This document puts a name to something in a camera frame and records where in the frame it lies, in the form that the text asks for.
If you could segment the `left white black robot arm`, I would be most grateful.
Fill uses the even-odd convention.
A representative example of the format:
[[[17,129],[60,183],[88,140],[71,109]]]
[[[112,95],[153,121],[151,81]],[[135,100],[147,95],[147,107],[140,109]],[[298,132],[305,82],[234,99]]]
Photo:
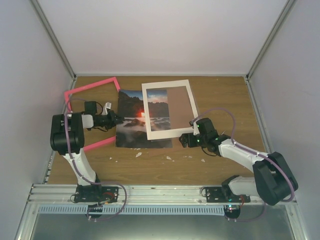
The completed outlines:
[[[66,112],[52,116],[50,146],[68,161],[76,175],[77,184],[82,187],[89,186],[85,195],[92,202],[102,199],[103,189],[98,186],[98,175],[85,154],[84,130],[100,129],[107,132],[122,124],[124,120],[124,117],[111,110],[109,102],[101,105],[96,101],[85,101],[82,112]]]

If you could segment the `sunset landscape photo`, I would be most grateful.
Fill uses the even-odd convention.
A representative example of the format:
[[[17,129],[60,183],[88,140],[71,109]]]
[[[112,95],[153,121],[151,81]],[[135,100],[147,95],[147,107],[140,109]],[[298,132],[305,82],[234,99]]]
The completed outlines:
[[[150,127],[152,131],[171,129],[171,121],[166,89],[147,92]],[[116,126],[115,146],[131,149],[172,148],[171,139],[148,140],[145,120],[143,93],[139,90],[120,90],[117,113],[124,118]]]

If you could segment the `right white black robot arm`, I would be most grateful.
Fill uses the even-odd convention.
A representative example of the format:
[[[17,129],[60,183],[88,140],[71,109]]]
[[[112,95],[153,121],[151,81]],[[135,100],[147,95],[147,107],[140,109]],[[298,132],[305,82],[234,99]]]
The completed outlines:
[[[209,156],[232,160],[253,173],[253,177],[234,175],[223,181],[223,200],[232,203],[243,195],[255,196],[274,206],[294,199],[299,185],[281,153],[259,152],[231,136],[218,134],[209,118],[195,121],[193,128],[194,133],[183,133],[179,137],[184,148],[200,147]]]

